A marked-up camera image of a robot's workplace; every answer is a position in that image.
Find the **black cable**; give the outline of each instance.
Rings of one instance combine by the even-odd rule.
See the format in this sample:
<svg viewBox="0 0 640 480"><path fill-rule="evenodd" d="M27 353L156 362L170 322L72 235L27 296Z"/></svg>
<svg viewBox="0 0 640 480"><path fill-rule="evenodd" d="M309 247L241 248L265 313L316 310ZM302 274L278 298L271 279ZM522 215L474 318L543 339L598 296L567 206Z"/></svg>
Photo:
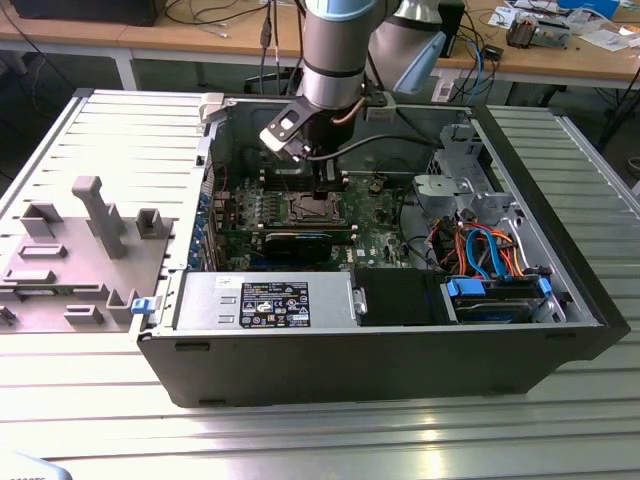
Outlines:
<svg viewBox="0 0 640 480"><path fill-rule="evenodd" d="M622 95L622 98L620 98L620 105L622 105L624 103L624 101L627 98L627 95L629 95L629 93L633 89L633 86L635 85L636 81L638 80L638 76L640 76L640 67L638 67L638 70L636 70L636 74L633 76L633 79L631 80L631 83L629 83L629 86L624 91L624 94Z"/></svg>
<svg viewBox="0 0 640 480"><path fill-rule="evenodd" d="M278 38L278 0L273 0L273 30L276 45L276 84L278 86L278 95L280 95L280 40Z"/></svg>
<svg viewBox="0 0 640 480"><path fill-rule="evenodd" d="M629 102L623 106L621 105L622 109L619 113L607 122L608 124L603 130L600 140L598 141L598 151L602 152L606 148L611 139L616 133L618 133L620 127L622 127L624 122L628 120L638 105L640 105L640 90L635 93L634 97Z"/></svg>
<svg viewBox="0 0 640 480"><path fill-rule="evenodd" d="M303 17L307 16L307 11L304 9L304 6L302 5L302 2L300 0L293 0L296 4L296 6L298 7L298 11L300 12L300 15L302 15Z"/></svg>
<svg viewBox="0 0 640 480"><path fill-rule="evenodd" d="M342 150L338 150L337 152L330 153L328 155L322 155L320 157L306 157L305 160L310 162L325 162L327 160L333 160L334 158L338 158L342 155L345 155L357 148L362 147L363 145L366 145L367 143L375 142L378 140L385 140L385 139L403 140L405 142L417 143L418 145L424 145L426 147L434 146L432 142L423 138L409 137L407 135L382 134L382 135L373 135L371 137L360 140L356 143L352 143L351 145L348 145L344 147Z"/></svg>
<svg viewBox="0 0 640 480"><path fill-rule="evenodd" d="M640 101L640 90L638 90L635 94L635 97L630 101L625 103L627 96L633 89L638 77L640 76L640 67L636 70L631 83L625 90L624 94L620 98L620 103L617 108L614 110L613 115L609 118L609 121L605 124L602 129L602 133L600 134L600 139L597 143L597 148L600 152L602 152L606 146L611 141L611 138L616 134L616 132L620 129L622 124L626 121L627 117L631 115L635 107L638 105L638 101Z"/></svg>
<svg viewBox="0 0 640 480"><path fill-rule="evenodd" d="M414 132L416 132L418 135L420 135L422 138L428 140L429 142L431 142L432 145L437 145L440 142L434 140L433 138L431 138L429 135L427 135L426 133L424 133L422 130L420 130L415 123L413 123L413 121L407 117L407 115L400 110L399 107L396 108L396 113L398 114L398 116L404 121L404 123L406 123L409 128L411 128L411 130L413 130Z"/></svg>
<svg viewBox="0 0 640 480"><path fill-rule="evenodd" d="M203 13L206 12L213 12L215 10L224 10L226 8L231 8L233 7L236 3L238 3L240 0L233 0L231 3L228 3L227 5L222 5L221 7L208 7L208 8L203 8L202 10L198 10L197 12L195 12L193 14L194 17L199 17L200 15L202 15Z"/></svg>
<svg viewBox="0 0 640 480"><path fill-rule="evenodd" d="M0 170L0 176L6 178L7 180L11 180L12 182L16 179L15 177L4 173L2 170Z"/></svg>
<svg viewBox="0 0 640 480"><path fill-rule="evenodd" d="M18 136L22 138L29 138L29 136L26 133L24 133L22 130L16 127L13 123L8 122L4 118L0 118L0 124L5 125L6 127L9 128L9 130L13 130Z"/></svg>
<svg viewBox="0 0 640 480"><path fill-rule="evenodd" d="M611 108L616 109L618 108L618 105L611 103L611 100L608 99L605 94L607 92L605 92L604 90L601 90L599 88L594 88L595 92L598 94L598 96L607 104L609 105Z"/></svg>
<svg viewBox="0 0 640 480"><path fill-rule="evenodd" d="M29 45L31 45L31 47L32 47L36 52L38 52L38 54L39 54L39 55L41 55L41 56L42 56L42 58L44 58L45 62L47 62L47 63L49 64L49 66L50 66L51 68L53 68L53 69L56 71L56 73L60 76L60 78L62 78L62 80L64 80L64 82L65 82L69 87L71 87L71 89L72 89L72 90L75 90L75 89L76 89L75 85L74 85L73 83L71 83L71 81L70 81L70 80L69 80L69 79L68 79L68 78L67 78L67 77L66 77L66 76L65 76L65 75L64 75L60 70L58 70L58 67L56 67L56 66L53 64L53 62L52 62L51 60L49 60L49 57L47 57L47 55L46 55L44 52L42 52L42 51L41 51L41 50L36 46L36 44L35 44L35 43L33 43L33 42L31 41L31 39L30 39L29 37L27 37L27 35L26 35L22 30L20 30L20 28L15 24L15 22L11 19L11 17L10 17L10 16L9 16L9 14L7 13L7 10L6 10L5 6L4 6L4 3L3 3L3 2L1 2L1 1L0 1L0 9L2 9L2 13L4 13L4 16L7 18L7 20L9 21L9 23L10 23L11 25L13 25L13 28L15 28L15 29L18 31L18 33L20 34L20 36L21 36L22 38L24 38L24 41L25 41L25 42L27 42Z"/></svg>
<svg viewBox="0 0 640 480"><path fill-rule="evenodd" d="M267 56L267 49L262 47L262 54L260 55L260 72L258 73L260 82L260 95L264 95L264 60Z"/></svg>
<svg viewBox="0 0 640 480"><path fill-rule="evenodd" d="M260 46L262 54L260 56L260 95L264 95L264 61L267 57L267 48L271 45L271 0L267 0L267 14L262 22L262 31L260 32Z"/></svg>
<svg viewBox="0 0 640 480"><path fill-rule="evenodd" d="M303 35L302 35L302 17L303 17L303 11L301 10L301 6L298 7L298 11L297 11L297 15L298 15L298 41L300 42L300 57L298 57L298 61L296 62L295 67L293 67L293 72L291 73L291 77L289 78L289 83L287 84L287 91L286 94L287 95L293 95L293 86L295 83L295 79L296 79L296 73L298 72L298 69L300 68L300 65L302 64L302 59L304 57L304 47L302 46L303 43Z"/></svg>
<svg viewBox="0 0 640 480"><path fill-rule="evenodd" d="M431 251L431 249L427 250L426 255L423 255L422 253L420 253L419 250L417 250L413 245L411 245L411 242L413 240L417 240L419 238L426 239L427 238L426 236L416 235L407 239L407 237L404 234L404 231L402 230L402 210L404 208L404 203L407 200L407 196L409 195L412 189L413 189L413 185L409 185L409 187L407 187L407 191L402 197L402 203L400 203L400 208L398 208L398 234L400 235L400 240L402 241L402 243L406 244L409 250L412 251L418 258L423 260L427 264L427 267L431 267L432 269L437 271L445 272L442 268L440 268L440 265L438 265L432 258L429 258L429 252Z"/></svg>
<svg viewBox="0 0 640 480"><path fill-rule="evenodd" d="M371 67L371 73L373 73L373 77L376 80L378 90L384 91L384 83L382 83L382 78L380 77L380 72L376 68L376 64L373 61L373 56L371 52L367 50L367 59L369 60L369 66Z"/></svg>
<svg viewBox="0 0 640 480"><path fill-rule="evenodd" d="M186 22L184 20L180 20L175 18L174 16L172 16L169 13L169 10L176 5L178 2L181 2L182 0L173 0L173 2L171 2L169 5L166 6L166 8L164 9L164 16L167 17L169 20L174 21L176 23L179 23L181 25L211 25L212 23L220 23L220 22L225 22L227 20L232 20L234 18L238 18L241 17L242 15L247 15L249 13L253 13L253 12L259 12L260 10L264 10L265 8L267 8L267 4L265 5L261 5L259 7L256 8L252 8L250 10L245 10L243 12L239 12L239 13L235 13L233 15L230 15L228 17L224 17L224 18L217 18L215 20L207 20L206 22Z"/></svg>

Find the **electronic component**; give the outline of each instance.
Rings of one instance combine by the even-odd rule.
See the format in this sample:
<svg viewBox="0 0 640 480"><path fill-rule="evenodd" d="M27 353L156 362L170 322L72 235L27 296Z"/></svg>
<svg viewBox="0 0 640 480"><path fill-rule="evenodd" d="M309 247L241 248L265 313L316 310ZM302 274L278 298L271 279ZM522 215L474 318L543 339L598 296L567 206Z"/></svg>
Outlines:
<svg viewBox="0 0 640 480"><path fill-rule="evenodd" d="M536 19L536 31L531 39L531 45L567 48L570 39L571 30L562 20L540 18Z"/></svg>
<svg viewBox="0 0 640 480"><path fill-rule="evenodd" d="M516 13L516 17L507 31L507 45L510 47L529 48L535 33L535 17Z"/></svg>
<svg viewBox="0 0 640 480"><path fill-rule="evenodd" d="M551 295L551 284L535 275L508 280L454 277L447 291L461 324L531 323Z"/></svg>
<svg viewBox="0 0 640 480"><path fill-rule="evenodd" d="M367 312L359 318L361 326L449 323L440 288L443 275L413 268L367 268L356 269L354 277L367 304Z"/></svg>
<svg viewBox="0 0 640 480"><path fill-rule="evenodd" d="M502 48L496 47L495 45L486 44L482 47L482 58L486 60L491 60L494 62L499 62L502 59L502 54L504 50Z"/></svg>
<svg viewBox="0 0 640 480"><path fill-rule="evenodd" d="M263 249L269 261L326 262L331 258L331 237L322 233L271 233L265 237Z"/></svg>

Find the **grey plastic bracket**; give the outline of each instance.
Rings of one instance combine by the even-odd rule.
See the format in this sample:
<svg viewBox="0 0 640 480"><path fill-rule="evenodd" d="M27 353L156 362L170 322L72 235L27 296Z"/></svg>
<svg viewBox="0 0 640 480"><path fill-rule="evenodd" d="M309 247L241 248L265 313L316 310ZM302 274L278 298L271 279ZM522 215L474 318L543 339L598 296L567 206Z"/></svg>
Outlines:
<svg viewBox="0 0 640 480"><path fill-rule="evenodd" d="M118 234L121 226L112 221L109 210L100 195L101 187L102 181L100 177L80 176L73 184L71 193L84 203L91 218L93 229L102 241L109 258L122 258L126 255L127 249L120 241Z"/></svg>

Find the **computer case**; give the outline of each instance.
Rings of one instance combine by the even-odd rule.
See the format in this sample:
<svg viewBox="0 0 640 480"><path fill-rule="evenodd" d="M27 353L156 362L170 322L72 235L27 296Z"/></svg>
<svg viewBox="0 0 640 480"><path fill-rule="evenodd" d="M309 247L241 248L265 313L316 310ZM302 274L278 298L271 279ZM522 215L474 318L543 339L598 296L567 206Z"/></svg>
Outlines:
<svg viewBox="0 0 640 480"><path fill-rule="evenodd" d="M152 26L165 0L11 0L22 18L88 20Z"/></svg>
<svg viewBox="0 0 640 480"><path fill-rule="evenodd" d="M442 31L447 36L440 58L449 58L464 14L464 2L462 0L440 0L438 12L442 18Z"/></svg>

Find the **table leg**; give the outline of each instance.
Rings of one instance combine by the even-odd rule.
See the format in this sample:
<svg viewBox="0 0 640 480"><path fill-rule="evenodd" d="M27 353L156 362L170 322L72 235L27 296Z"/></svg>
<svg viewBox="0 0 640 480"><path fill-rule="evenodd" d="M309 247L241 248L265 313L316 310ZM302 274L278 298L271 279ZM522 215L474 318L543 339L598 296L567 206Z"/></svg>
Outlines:
<svg viewBox="0 0 640 480"><path fill-rule="evenodd" d="M206 87L207 85L209 85L204 74L204 65L200 62L195 62L194 66L196 68L196 82L198 83L198 86Z"/></svg>
<svg viewBox="0 0 640 480"><path fill-rule="evenodd" d="M114 56L116 67L118 68L118 74L120 75L120 81L122 82L123 90L138 90L138 79L133 71L133 58L131 52L128 50L122 50Z"/></svg>
<svg viewBox="0 0 640 480"><path fill-rule="evenodd" d="M0 51L0 57L11 67L18 75L27 74L27 66L22 61L22 52L6 52Z"/></svg>

